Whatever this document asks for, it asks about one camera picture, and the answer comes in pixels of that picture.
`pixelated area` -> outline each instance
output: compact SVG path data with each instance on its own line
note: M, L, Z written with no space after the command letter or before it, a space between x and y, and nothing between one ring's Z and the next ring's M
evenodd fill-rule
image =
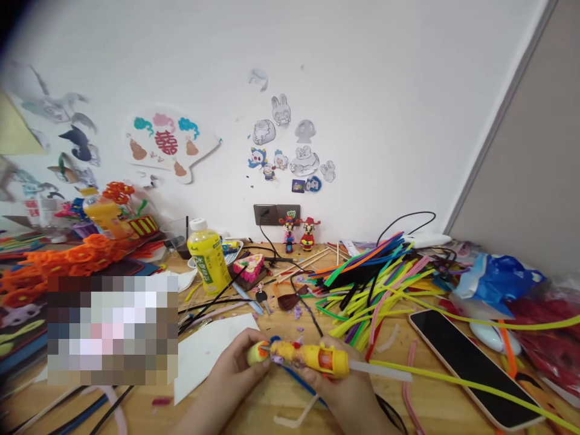
M50 385L167 385L177 376L177 277L51 277Z

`plastic bottle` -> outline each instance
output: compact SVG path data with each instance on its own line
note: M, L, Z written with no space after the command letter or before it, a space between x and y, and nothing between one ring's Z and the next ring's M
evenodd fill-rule
M83 210L102 230L103 234L114 240L137 240L135 230L124 221L119 220L121 208L112 200L101 196L94 187L80 190L85 197Z
M189 227L193 232L187 239L187 249L198 266L205 292L215 296L231 281L222 241L219 234L207 228L205 219L192 219Z

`phone screen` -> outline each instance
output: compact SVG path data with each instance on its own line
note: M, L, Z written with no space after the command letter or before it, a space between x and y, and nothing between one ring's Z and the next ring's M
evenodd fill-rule
M410 320L437 349L459 378L488 385L538 406L518 384L444 315L437 311L422 311L411 314ZM470 390L495 420L506 428L517 427L540 417L539 414L507 399L485 391L472 388Z

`smartphone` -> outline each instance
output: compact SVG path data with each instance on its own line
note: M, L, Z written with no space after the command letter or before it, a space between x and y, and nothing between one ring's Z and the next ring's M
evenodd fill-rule
M440 312L416 312L409 315L409 321L456 378L488 385L539 407L523 388ZM486 417L503 431L518 431L545 420L507 399L481 390L464 389Z

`grey wall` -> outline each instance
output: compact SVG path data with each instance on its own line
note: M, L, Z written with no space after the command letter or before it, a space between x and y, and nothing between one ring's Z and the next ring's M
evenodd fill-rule
M580 271L580 1L559 0L450 235Z

